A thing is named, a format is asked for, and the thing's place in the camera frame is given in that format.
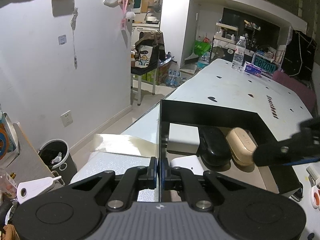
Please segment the white USB wall charger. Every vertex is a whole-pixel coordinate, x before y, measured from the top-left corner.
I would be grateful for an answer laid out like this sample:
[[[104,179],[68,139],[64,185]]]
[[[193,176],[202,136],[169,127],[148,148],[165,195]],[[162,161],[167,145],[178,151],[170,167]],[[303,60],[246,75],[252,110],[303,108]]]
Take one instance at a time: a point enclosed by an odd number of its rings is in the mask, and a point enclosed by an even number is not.
[[[195,175],[203,175],[204,169],[196,155],[183,156],[172,159],[171,167],[187,168]]]

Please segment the white metal shelf rack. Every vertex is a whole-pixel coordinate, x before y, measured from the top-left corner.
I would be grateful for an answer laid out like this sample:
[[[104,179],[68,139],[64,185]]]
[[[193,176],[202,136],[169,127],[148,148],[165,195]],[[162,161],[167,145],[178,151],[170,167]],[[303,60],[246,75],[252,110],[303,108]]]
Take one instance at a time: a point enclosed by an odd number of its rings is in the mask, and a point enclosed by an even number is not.
[[[227,53],[232,55],[235,51],[238,32],[238,27],[217,22],[212,47],[226,49]]]

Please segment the pink chair back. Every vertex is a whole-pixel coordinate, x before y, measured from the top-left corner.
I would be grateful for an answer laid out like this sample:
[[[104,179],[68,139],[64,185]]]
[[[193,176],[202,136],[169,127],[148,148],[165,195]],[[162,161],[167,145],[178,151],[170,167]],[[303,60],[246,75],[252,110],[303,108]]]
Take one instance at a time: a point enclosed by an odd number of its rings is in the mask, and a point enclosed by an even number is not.
[[[309,112],[312,113],[316,104],[316,94],[313,90],[279,70],[276,70],[273,73],[272,80],[294,91],[299,96],[300,100],[302,100]]]

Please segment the wall light switch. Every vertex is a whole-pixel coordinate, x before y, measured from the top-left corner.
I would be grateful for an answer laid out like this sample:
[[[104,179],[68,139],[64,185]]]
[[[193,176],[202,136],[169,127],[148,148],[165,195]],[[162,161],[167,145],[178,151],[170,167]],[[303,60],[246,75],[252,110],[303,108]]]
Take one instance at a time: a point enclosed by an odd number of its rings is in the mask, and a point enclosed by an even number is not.
[[[66,35],[61,35],[58,37],[58,42],[59,42],[59,45],[63,45],[63,44],[66,44],[67,42],[67,37]]]

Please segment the black storage box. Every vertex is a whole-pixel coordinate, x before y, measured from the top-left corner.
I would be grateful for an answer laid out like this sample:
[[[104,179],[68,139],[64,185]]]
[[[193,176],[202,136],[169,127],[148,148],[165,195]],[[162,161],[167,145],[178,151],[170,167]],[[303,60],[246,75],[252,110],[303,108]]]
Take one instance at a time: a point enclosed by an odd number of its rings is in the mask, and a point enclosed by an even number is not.
[[[240,127],[248,130],[259,145],[287,139],[297,131],[298,127],[297,124],[294,124],[293,129],[287,131],[287,126],[282,121],[268,121],[257,112],[200,103],[162,100],[158,120],[160,193],[164,191],[164,163],[167,157],[165,138],[169,135],[170,123],[196,127],[205,125],[224,128]]]

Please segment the white orange scissors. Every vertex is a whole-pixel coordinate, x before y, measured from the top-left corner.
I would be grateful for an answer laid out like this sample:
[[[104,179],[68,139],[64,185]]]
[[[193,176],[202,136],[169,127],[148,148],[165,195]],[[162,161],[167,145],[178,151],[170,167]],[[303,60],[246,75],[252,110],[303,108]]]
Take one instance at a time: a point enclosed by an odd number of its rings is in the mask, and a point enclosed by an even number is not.
[[[311,187],[310,200],[314,209],[320,209],[319,188],[316,185]]]

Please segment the black trash bin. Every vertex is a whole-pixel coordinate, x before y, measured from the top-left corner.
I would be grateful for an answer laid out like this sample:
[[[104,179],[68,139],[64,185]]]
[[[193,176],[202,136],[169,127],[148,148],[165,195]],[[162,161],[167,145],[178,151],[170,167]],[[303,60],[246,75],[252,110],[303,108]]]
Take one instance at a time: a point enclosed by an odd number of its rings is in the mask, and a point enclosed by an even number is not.
[[[56,171],[66,185],[77,172],[67,142],[53,139],[45,143],[38,151],[39,157],[51,171]]]

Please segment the beige oval earbuds case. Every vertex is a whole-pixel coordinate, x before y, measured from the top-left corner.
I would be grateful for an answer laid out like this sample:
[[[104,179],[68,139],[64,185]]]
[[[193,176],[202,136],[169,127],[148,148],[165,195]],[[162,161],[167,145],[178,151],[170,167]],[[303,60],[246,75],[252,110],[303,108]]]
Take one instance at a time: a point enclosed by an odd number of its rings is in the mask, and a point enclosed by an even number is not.
[[[232,152],[234,161],[240,166],[250,166],[254,164],[253,153],[257,146],[249,134],[242,128],[231,129],[226,140]]]

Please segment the white square power adapter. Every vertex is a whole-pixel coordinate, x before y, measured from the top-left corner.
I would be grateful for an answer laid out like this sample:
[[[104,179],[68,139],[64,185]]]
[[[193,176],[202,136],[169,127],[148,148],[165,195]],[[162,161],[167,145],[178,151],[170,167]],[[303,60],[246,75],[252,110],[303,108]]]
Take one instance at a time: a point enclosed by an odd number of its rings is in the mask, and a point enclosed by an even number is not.
[[[196,154],[200,145],[199,129],[195,126],[170,123],[167,151]]]

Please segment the chair with hanging bag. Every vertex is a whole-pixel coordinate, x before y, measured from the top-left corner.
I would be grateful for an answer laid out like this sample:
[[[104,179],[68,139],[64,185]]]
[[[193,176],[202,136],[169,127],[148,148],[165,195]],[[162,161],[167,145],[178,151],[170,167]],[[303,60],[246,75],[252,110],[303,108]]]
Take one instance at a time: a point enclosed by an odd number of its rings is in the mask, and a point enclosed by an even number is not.
[[[158,69],[159,62],[165,60],[165,45],[161,31],[143,31],[135,43],[135,64],[131,67],[131,75],[137,77],[137,106],[142,101],[142,76]]]

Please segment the teal POIZON box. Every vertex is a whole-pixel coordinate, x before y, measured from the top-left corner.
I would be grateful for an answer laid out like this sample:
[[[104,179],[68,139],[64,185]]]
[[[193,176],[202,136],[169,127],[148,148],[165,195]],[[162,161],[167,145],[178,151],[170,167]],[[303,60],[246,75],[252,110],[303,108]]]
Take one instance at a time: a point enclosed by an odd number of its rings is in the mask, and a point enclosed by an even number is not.
[[[252,57],[252,64],[262,70],[262,74],[266,77],[272,78],[274,72],[278,70],[278,64],[268,57],[259,53],[254,53]]]

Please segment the white wall socket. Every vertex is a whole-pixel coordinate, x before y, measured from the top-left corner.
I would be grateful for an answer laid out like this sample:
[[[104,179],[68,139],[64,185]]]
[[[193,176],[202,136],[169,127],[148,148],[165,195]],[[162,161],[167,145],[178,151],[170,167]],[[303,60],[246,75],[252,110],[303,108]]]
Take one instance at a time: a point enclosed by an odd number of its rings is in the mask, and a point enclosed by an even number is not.
[[[72,113],[70,110],[60,115],[60,118],[64,127],[67,127],[73,123]]]

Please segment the green shopping bag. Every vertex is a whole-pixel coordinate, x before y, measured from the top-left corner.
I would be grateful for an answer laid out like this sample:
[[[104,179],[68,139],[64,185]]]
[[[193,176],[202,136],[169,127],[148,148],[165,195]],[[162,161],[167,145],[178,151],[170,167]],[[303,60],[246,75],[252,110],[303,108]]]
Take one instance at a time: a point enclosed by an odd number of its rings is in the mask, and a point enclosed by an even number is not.
[[[195,41],[194,53],[201,57],[206,52],[210,51],[211,44],[203,41]]]

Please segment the purple tissue pack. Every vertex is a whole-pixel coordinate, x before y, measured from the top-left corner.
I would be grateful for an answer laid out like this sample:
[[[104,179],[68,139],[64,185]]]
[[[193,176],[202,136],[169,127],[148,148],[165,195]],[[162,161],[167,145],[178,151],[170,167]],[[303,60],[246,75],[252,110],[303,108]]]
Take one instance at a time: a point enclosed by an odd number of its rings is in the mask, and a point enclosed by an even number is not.
[[[254,64],[245,61],[244,72],[246,72],[247,74],[250,74],[250,75],[261,77],[261,74],[263,71],[261,68],[255,66]]]

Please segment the black oval earbuds case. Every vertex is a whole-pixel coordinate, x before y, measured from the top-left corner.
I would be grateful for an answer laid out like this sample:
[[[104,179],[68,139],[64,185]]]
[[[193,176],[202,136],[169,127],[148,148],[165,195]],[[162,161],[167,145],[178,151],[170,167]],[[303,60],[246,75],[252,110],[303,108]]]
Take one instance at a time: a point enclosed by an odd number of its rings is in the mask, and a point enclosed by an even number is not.
[[[200,144],[197,155],[206,166],[219,167],[229,163],[232,154],[222,131],[217,127],[203,126],[199,128]]]

